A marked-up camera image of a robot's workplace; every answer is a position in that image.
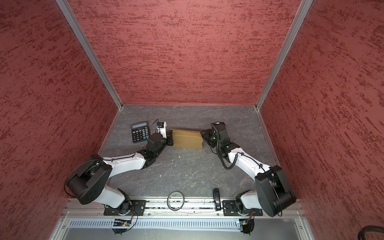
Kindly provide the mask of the brown cardboard box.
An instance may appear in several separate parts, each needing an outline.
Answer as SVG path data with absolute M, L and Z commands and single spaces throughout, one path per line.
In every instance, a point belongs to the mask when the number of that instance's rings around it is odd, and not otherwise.
M 200 132 L 172 129 L 175 148 L 202 150 L 203 138 Z

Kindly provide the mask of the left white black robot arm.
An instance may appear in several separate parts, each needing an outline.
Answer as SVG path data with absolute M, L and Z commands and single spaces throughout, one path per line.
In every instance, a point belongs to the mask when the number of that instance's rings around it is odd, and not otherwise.
M 170 130 L 165 136 L 160 133 L 151 135 L 147 146 L 131 155 L 113 158 L 92 155 L 69 174 L 64 186 L 82 205 L 100 203 L 125 215 L 131 209 L 131 199 L 124 191 L 109 187 L 108 180 L 125 172 L 150 167 L 165 147 L 173 144 L 173 131 Z

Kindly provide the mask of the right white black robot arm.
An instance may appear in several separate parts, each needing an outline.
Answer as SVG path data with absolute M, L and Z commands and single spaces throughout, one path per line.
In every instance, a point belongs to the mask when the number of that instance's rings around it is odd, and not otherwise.
M 284 170 L 275 165 L 264 164 L 247 154 L 231 141 L 223 122 L 211 123 L 211 128 L 200 132 L 227 171 L 240 168 L 255 182 L 254 191 L 245 191 L 236 196 L 235 211 L 242 216 L 251 210 L 263 210 L 269 217 L 283 215 L 283 210 L 293 205 L 297 198 Z

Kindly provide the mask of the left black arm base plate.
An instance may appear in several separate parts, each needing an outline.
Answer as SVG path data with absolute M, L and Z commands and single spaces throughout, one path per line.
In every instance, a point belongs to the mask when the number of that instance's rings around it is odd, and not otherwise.
M 127 202 L 123 202 L 122 207 L 118 207 L 117 209 L 105 206 L 104 216 L 117 216 L 123 218 L 132 216 L 132 214 L 143 216 L 146 204 L 146 200 L 131 200 L 129 204 Z

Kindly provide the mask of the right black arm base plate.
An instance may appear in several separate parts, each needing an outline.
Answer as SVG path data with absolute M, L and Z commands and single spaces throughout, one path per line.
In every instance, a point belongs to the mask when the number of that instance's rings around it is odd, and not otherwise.
M 240 206 L 237 201 L 224 200 L 222 201 L 222 209 L 224 216 L 239 216 L 239 217 L 261 217 L 263 216 L 262 209 L 246 209 Z

